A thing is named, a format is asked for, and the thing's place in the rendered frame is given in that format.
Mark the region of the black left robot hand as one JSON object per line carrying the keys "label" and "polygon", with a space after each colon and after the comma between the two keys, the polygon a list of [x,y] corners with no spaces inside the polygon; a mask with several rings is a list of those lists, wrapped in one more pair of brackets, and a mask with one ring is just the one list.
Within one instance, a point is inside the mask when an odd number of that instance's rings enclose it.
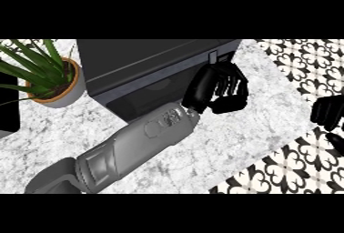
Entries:
{"label": "black left robot hand", "polygon": [[182,106],[199,114],[210,107],[214,114],[247,107],[248,81],[232,62],[207,64],[191,81]]}

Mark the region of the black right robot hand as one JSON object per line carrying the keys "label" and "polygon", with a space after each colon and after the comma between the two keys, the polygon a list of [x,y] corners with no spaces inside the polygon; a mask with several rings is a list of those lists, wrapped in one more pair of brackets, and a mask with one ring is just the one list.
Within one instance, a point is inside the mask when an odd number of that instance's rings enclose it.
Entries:
{"label": "black right robot hand", "polygon": [[312,106],[310,121],[323,126],[328,131],[325,137],[337,152],[344,156],[344,137],[332,133],[340,119],[344,117],[344,96],[320,97]]}

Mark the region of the dark grey microwave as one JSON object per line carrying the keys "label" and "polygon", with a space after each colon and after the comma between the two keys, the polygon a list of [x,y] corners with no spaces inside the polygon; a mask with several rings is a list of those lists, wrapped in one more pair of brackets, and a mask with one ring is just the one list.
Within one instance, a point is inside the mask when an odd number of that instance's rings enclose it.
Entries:
{"label": "dark grey microwave", "polygon": [[232,62],[238,39],[80,39],[89,96],[131,122],[168,103],[182,104],[207,64]]}

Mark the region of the white plant pot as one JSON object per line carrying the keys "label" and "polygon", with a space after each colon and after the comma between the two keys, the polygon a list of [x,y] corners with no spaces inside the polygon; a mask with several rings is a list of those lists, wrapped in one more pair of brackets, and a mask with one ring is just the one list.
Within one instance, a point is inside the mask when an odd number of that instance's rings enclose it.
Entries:
{"label": "white plant pot", "polygon": [[52,98],[38,99],[36,98],[34,94],[27,94],[37,103],[52,108],[69,106],[78,100],[86,90],[83,68],[72,59],[64,57],[62,61],[65,65],[71,65],[72,67],[74,79],[69,84],[64,88],[58,89],[58,92],[52,95]]}

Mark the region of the green potted plant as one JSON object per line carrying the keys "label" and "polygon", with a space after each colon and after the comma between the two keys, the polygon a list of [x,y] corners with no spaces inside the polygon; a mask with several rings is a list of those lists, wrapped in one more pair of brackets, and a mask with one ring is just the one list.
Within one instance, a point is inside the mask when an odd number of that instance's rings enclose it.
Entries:
{"label": "green potted plant", "polygon": [[19,48],[18,52],[0,44],[0,51],[22,65],[15,66],[0,60],[0,75],[10,78],[9,83],[0,82],[0,87],[31,93],[36,98],[52,98],[59,88],[64,88],[74,79],[72,67],[65,65],[62,56],[56,50],[52,39],[43,40],[46,50],[30,40],[31,45],[25,45],[18,39],[10,39],[10,43]]}

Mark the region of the black appliance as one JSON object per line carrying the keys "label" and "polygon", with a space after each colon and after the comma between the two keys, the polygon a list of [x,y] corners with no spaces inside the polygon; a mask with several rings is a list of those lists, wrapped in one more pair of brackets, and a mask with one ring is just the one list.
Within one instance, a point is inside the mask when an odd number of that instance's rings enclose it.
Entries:
{"label": "black appliance", "polygon": [[19,91],[0,87],[0,138],[21,129]]}

